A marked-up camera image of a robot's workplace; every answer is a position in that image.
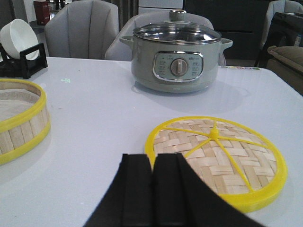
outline control panel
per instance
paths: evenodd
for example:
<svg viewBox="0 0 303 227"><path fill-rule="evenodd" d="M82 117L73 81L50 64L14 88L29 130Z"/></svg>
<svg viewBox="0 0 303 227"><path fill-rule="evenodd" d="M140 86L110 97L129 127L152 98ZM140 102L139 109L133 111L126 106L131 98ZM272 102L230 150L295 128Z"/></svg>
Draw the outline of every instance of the control panel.
<svg viewBox="0 0 303 227"><path fill-rule="evenodd" d="M154 57L155 77L175 82L192 81L201 76L203 56L198 52L158 52Z"/></svg>

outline pot handle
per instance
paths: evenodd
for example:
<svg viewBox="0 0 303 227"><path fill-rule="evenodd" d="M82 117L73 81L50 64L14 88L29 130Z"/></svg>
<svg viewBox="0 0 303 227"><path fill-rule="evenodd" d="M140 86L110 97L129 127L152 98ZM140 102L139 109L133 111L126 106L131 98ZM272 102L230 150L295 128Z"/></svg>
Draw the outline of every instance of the pot handle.
<svg viewBox="0 0 303 227"><path fill-rule="evenodd" d="M128 45L131 49L133 49L134 37L132 35L125 35L120 38L120 41L124 44Z"/></svg>
<svg viewBox="0 0 303 227"><path fill-rule="evenodd" d="M231 47L233 45L233 41L231 39L225 39L222 38L221 39L221 53L223 53L223 51L229 47Z"/></svg>

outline white bowl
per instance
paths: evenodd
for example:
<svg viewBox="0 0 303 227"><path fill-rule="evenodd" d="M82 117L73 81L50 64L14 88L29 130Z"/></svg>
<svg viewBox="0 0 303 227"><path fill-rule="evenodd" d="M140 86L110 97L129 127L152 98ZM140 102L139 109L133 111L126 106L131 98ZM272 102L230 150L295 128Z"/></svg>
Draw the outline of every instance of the white bowl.
<svg viewBox="0 0 303 227"><path fill-rule="evenodd" d="M33 29L21 19L14 19L0 31L0 41L4 50L14 59L20 59L20 52L38 44L37 36ZM34 60L39 51L29 53L26 58Z"/></svg>

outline bamboo steamer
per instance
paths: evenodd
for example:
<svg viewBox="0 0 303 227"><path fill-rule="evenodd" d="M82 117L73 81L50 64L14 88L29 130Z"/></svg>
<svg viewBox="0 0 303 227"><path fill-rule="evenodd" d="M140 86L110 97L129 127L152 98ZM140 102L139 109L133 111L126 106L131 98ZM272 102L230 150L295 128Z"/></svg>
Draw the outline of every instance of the bamboo steamer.
<svg viewBox="0 0 303 227"><path fill-rule="evenodd" d="M8 104L16 102L19 109L22 109L19 103L25 105L34 102L21 113L0 120L0 164L4 164L40 143L48 134L51 124L46 94L37 84L20 79L0 79L0 92L0 101Z"/></svg>
<svg viewBox="0 0 303 227"><path fill-rule="evenodd" d="M274 201L287 179L279 150L252 129L214 117L181 117L149 135L145 152L153 165L159 153L182 153L215 193L241 212Z"/></svg>

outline control dial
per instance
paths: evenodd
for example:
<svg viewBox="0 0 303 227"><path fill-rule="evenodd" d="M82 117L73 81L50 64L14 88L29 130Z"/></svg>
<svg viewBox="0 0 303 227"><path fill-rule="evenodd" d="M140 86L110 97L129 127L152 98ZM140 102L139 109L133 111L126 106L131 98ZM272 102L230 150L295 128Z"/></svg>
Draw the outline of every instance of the control dial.
<svg viewBox="0 0 303 227"><path fill-rule="evenodd" d="M187 70L187 62L182 58L175 59L170 65L170 71L176 77L182 77Z"/></svg>

